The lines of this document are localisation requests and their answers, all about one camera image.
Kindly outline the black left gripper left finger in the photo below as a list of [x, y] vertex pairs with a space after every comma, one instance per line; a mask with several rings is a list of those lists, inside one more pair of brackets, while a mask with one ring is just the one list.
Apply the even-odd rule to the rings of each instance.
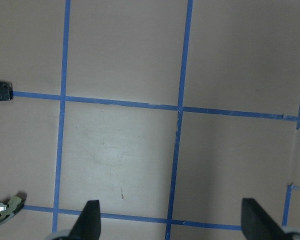
[[98, 240], [101, 236], [101, 211], [99, 200], [89, 200], [72, 227], [69, 240]]

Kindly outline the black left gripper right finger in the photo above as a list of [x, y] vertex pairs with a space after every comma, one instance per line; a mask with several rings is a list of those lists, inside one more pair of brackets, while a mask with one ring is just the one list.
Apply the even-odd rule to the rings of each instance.
[[246, 240], [280, 240], [286, 235], [254, 198], [242, 199], [240, 219]]

